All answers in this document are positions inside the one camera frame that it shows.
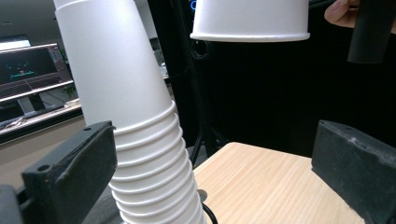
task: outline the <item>black pole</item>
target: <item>black pole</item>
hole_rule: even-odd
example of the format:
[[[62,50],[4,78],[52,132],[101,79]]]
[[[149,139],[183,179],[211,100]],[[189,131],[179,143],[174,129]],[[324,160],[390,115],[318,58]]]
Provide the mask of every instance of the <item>black pole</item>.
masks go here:
[[[151,15],[154,20],[154,24],[157,29],[157,35],[159,36],[160,44],[162,44],[162,36],[158,32],[156,18],[156,9],[161,4],[159,2],[167,2],[165,0],[148,0],[148,5],[151,10]],[[197,140],[194,146],[194,151],[199,150],[199,146],[202,142],[205,142],[205,148],[207,156],[210,157],[213,153],[218,150],[217,139],[212,132],[212,119],[210,116],[209,102],[207,100],[204,79],[202,76],[202,71],[197,61],[191,57],[191,39],[190,33],[192,31],[192,17],[189,11],[189,5],[187,0],[173,0],[171,1],[172,8],[174,11],[175,23],[178,32],[179,45],[182,47],[184,60],[188,68],[189,78],[191,81],[193,97],[195,102],[195,107],[197,110],[200,132],[198,134]]]

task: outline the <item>inverted paper cup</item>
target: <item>inverted paper cup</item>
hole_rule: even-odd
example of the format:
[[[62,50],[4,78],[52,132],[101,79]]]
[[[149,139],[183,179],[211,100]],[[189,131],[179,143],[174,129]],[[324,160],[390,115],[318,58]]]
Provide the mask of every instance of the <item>inverted paper cup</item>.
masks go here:
[[[281,42],[309,37],[309,0],[199,0],[192,39]]]

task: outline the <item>black wall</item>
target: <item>black wall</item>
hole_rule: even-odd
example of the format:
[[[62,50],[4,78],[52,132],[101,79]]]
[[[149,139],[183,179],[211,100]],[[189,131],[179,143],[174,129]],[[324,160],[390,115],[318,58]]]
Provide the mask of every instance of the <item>black wall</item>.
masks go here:
[[[153,17],[167,11],[169,19],[166,24],[154,20],[160,43],[163,46],[165,41],[162,36],[174,34],[166,47],[180,55],[171,5],[158,2],[167,6],[151,10]],[[199,66],[213,124],[230,141],[311,156],[318,121],[326,119],[396,147],[396,35],[383,63],[348,63],[352,29],[327,23],[326,7],[310,10],[311,37],[305,41],[212,42],[213,57],[199,61]],[[183,60],[166,51],[167,66],[180,71]],[[197,129],[191,85],[185,80],[175,87],[181,126],[190,145]]]

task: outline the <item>black cable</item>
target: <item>black cable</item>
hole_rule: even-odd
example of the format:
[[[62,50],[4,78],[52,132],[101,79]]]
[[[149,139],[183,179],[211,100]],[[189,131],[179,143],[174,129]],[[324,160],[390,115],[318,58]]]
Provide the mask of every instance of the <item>black cable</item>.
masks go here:
[[[48,95],[50,95],[50,96],[52,96],[53,98],[55,98],[55,99],[58,99],[59,101],[61,101],[62,103],[66,103],[66,101],[64,101],[63,99],[61,99],[61,98],[58,98],[58,97],[56,97],[56,96],[54,96],[54,95],[52,95],[52,94],[50,94],[49,92],[47,92],[46,91],[46,94],[48,94]]]
[[[215,214],[213,214],[212,210],[210,210],[210,208],[204,203],[202,203],[202,207],[204,208],[204,211],[207,213],[207,215],[210,217],[212,223],[218,224],[218,220],[216,219]]]

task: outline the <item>wooden surface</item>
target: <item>wooden surface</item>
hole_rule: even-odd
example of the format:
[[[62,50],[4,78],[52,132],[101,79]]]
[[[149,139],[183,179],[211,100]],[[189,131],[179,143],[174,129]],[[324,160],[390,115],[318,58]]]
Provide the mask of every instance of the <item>wooden surface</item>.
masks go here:
[[[363,224],[311,168],[309,158],[230,143],[194,172],[220,224]]]

